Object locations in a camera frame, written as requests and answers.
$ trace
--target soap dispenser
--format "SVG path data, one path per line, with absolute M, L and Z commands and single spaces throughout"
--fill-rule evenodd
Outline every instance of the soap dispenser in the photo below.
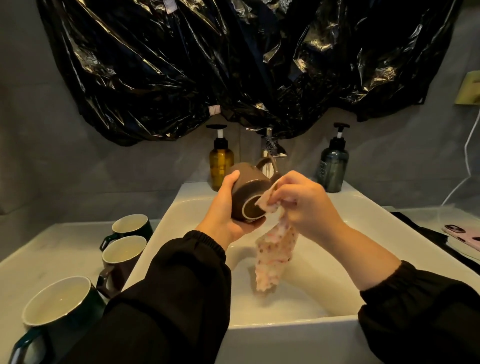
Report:
M 216 129 L 217 138 L 213 142 L 214 149 L 210 152 L 210 175 L 212 176 L 212 189 L 218 191 L 222 185 L 225 172 L 233 166 L 233 152 L 228 148 L 228 140 L 223 136 L 226 125 L 210 124 L 209 129 Z
M 348 163 L 348 152 L 345 150 L 345 139 L 342 137 L 342 132 L 350 125 L 336 122 L 333 126 L 338 128 L 338 133 L 330 140 L 330 146 L 322 152 L 315 175 L 317 182 L 324 187 L 326 192 L 340 192 Z

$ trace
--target chrome faucet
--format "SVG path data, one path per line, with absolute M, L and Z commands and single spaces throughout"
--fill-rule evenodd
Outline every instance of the chrome faucet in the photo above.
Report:
M 269 154 L 274 158 L 284 158 L 287 156 L 285 149 L 278 144 L 277 139 L 273 137 L 273 128 L 247 128 L 248 131 L 258 132 L 265 129 L 265 135 L 262 135 L 260 139 L 261 158 L 267 157 Z M 267 163 L 262 167 L 262 172 L 268 178 L 271 178 L 274 174 L 274 168 L 271 163 Z

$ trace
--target person's left hand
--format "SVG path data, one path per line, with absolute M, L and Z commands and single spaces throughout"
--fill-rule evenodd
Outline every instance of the person's left hand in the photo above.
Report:
M 232 187 L 239 176 L 239 170 L 225 176 L 205 218 L 195 229 L 210 236 L 224 250 L 243 235 L 259 228 L 266 220 L 265 217 L 251 223 L 232 220 Z

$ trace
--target wall outlet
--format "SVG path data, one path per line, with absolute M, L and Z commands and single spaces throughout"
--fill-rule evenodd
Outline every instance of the wall outlet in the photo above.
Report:
M 467 73 L 455 103 L 459 105 L 480 105 L 480 71 Z

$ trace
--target elastic cuff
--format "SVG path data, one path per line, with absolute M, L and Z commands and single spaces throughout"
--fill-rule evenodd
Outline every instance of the elastic cuff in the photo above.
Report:
M 409 262 L 402 260 L 402 264 L 391 276 L 375 287 L 361 291 L 360 296 L 367 304 L 384 302 L 410 287 L 416 276 L 417 269 Z
M 218 255 L 222 262 L 225 263 L 225 260 L 227 259 L 227 256 L 225 255 L 225 250 L 223 250 L 223 248 L 207 234 L 198 230 L 192 230 L 186 233 L 184 238 L 193 238 L 199 243 L 209 246 Z

